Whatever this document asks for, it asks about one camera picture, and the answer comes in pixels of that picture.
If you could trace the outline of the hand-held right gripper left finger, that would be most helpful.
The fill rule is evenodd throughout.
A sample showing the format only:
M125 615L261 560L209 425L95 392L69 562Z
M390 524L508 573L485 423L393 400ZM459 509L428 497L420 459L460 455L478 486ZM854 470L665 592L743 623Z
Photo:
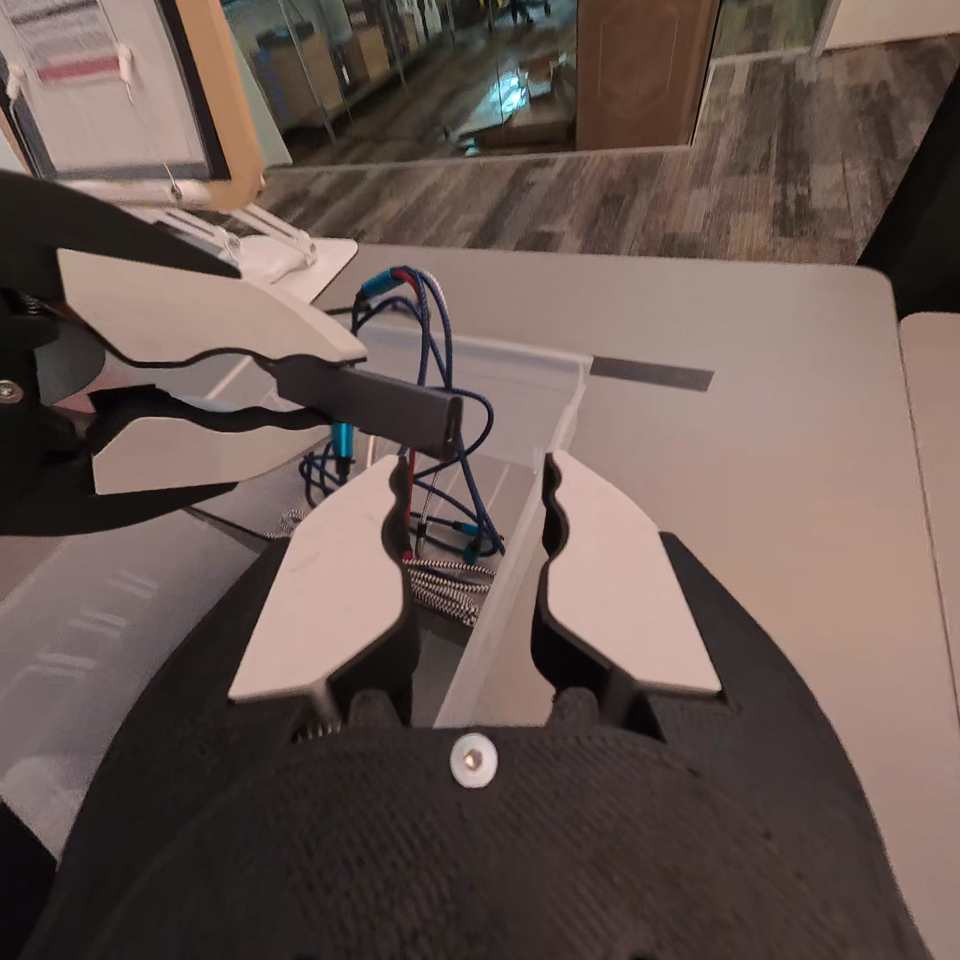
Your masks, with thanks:
M292 535L228 690L234 703L306 695L333 703L335 674L399 623L401 561L384 532L406 499L388 455L321 503Z

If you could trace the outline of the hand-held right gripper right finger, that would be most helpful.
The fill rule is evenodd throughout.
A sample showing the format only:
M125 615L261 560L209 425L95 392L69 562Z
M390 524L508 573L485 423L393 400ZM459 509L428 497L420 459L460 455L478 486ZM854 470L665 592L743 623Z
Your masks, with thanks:
M718 695L722 683L668 557L658 525L629 496L570 453L549 454L536 612L541 674L558 687L577 652L638 690Z

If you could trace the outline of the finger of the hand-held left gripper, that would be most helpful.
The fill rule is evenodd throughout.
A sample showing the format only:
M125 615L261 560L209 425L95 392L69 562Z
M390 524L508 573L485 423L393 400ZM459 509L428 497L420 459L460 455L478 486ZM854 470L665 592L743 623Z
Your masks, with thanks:
M99 496L235 485L317 446L328 421L308 409L197 405L162 389L98 390L88 448Z
M272 285L69 248L56 257L67 305L130 362L178 366L234 353L342 367L368 357L336 319Z

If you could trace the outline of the dark grey usb hub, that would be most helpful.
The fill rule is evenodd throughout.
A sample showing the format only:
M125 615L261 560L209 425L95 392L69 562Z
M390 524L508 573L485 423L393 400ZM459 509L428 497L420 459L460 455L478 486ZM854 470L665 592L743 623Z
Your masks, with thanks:
M459 451L463 401L455 393L294 355L266 365L282 400L437 461Z

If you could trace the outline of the clear plastic box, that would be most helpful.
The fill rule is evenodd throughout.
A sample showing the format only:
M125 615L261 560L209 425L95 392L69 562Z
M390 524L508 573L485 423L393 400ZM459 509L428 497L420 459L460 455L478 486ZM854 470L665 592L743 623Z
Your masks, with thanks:
M399 311L368 321L359 338L366 367L413 380L421 366L422 334ZM417 610L421 657L414 674L414 726L440 726L447 703L462 693L471 710L484 681L460 668L466 651L489 652L520 596L543 523L546 452L567 449L593 360L471 337L452 337L452 384L462 392L462 438L473 486L505 553L484 534L474 549L479 517L464 468L455 462L424 474L413 486L409 524L414 586L428 603ZM295 483L306 481L293 462L230 494L188 508L189 516L254 553L292 533L310 507Z

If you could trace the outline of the cardboard box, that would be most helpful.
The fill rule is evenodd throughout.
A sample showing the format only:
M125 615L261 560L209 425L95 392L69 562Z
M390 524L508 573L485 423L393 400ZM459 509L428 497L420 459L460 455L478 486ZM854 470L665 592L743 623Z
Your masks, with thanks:
M688 146L719 1L579 1L579 152Z

